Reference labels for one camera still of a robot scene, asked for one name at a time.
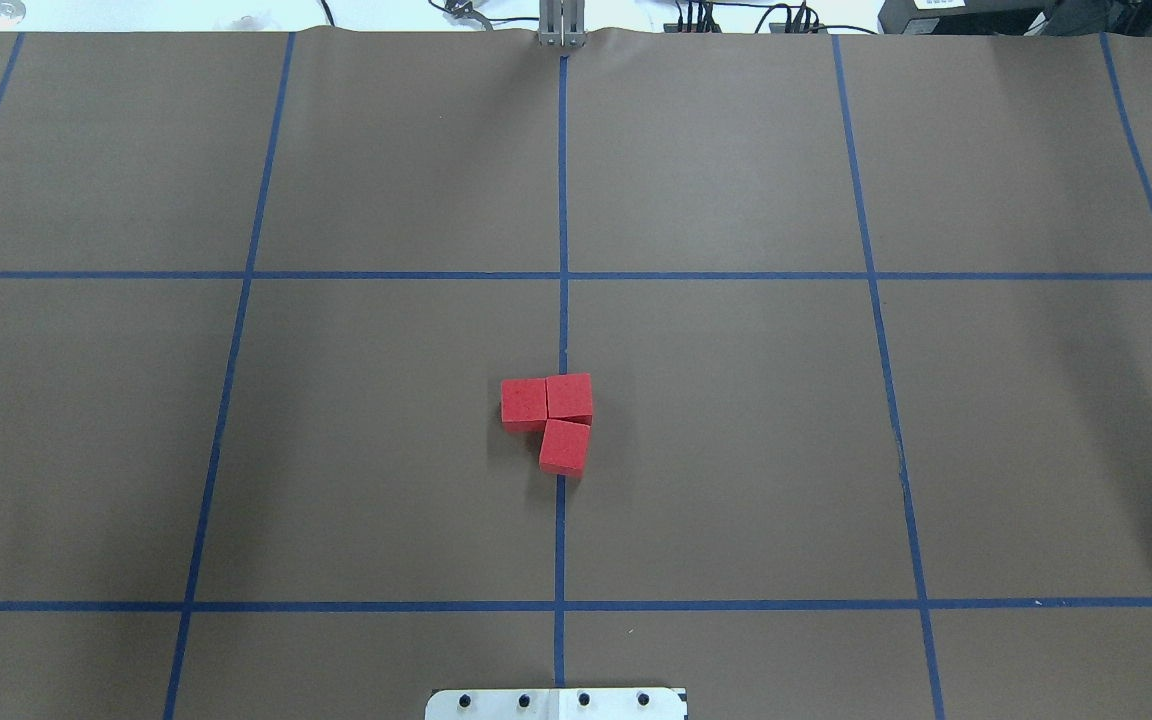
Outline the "clear tape roll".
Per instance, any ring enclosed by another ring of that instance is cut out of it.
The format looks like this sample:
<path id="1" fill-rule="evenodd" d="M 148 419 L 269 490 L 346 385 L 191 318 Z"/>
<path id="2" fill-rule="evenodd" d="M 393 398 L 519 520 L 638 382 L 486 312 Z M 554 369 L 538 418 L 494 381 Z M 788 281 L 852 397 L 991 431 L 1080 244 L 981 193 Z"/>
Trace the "clear tape roll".
<path id="1" fill-rule="evenodd" d="M 26 18 L 24 1 L 0 0 L 0 29 L 14 29 Z"/>

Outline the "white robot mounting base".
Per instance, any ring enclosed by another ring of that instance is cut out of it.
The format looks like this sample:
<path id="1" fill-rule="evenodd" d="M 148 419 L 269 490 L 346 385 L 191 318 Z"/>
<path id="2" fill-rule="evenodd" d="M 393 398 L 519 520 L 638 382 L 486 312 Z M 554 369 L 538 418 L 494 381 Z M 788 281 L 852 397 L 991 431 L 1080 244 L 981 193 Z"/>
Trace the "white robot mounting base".
<path id="1" fill-rule="evenodd" d="M 444 689 L 431 694 L 425 719 L 687 719 L 684 689 L 585 687 Z"/>

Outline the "aluminium frame post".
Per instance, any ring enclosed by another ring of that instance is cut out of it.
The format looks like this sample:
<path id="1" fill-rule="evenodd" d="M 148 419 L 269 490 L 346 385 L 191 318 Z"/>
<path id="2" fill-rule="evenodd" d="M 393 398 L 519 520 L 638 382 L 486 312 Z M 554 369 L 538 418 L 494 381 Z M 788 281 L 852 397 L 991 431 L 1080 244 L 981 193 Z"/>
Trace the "aluminium frame post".
<path id="1" fill-rule="evenodd" d="M 576 50 L 586 44 L 584 0 L 541 0 L 538 3 L 538 41 L 541 46 Z"/>

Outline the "brown paper table mat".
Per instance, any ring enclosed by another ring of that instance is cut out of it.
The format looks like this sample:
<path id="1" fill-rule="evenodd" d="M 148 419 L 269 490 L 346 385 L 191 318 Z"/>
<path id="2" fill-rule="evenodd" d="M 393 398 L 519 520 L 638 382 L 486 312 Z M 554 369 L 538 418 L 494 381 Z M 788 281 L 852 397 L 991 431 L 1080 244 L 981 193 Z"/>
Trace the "brown paper table mat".
<path id="1" fill-rule="evenodd" d="M 1152 38 L 0 33 L 0 719 L 1152 719 Z"/>

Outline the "red foam block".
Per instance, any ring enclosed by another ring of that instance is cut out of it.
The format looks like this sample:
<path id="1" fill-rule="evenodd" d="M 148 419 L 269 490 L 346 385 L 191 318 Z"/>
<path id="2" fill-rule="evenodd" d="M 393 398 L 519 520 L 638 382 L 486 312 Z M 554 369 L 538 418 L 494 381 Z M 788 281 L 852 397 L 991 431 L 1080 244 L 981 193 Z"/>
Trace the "red foam block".
<path id="1" fill-rule="evenodd" d="M 584 478 L 591 444 L 591 424 L 585 420 L 545 420 L 539 448 L 544 473 Z"/>
<path id="2" fill-rule="evenodd" d="M 594 418 L 593 378 L 568 373 L 545 378 L 547 419 L 591 425 Z"/>
<path id="3" fill-rule="evenodd" d="M 500 382 L 500 423 L 509 433 L 544 432 L 550 419 L 547 379 L 508 378 Z"/>

